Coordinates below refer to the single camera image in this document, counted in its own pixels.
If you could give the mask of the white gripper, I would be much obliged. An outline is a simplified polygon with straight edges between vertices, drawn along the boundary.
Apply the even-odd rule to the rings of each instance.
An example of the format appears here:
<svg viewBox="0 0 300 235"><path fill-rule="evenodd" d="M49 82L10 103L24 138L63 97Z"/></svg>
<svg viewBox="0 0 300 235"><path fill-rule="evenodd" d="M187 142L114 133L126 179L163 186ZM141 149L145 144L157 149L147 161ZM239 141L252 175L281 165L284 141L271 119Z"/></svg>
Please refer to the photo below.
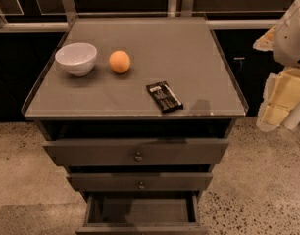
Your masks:
<svg viewBox="0 0 300 235"><path fill-rule="evenodd" d="M257 39L253 48L263 52L273 50L274 59L286 66L281 73L269 75L258 112L257 127L273 131L283 126L300 102L300 0L294 1L276 27Z"/></svg>

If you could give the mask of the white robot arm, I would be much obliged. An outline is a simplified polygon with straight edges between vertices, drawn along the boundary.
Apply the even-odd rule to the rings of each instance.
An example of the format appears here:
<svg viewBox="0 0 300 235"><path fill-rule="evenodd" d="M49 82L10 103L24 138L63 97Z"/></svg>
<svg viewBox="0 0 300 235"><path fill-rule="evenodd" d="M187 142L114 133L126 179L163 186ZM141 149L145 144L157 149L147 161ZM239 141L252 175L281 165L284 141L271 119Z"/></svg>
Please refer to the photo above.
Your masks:
<svg viewBox="0 0 300 235"><path fill-rule="evenodd" d="M257 127L266 132L281 126L294 129L300 123L300 0L293 2L253 48L272 51L274 60L284 66L266 81Z"/></svg>

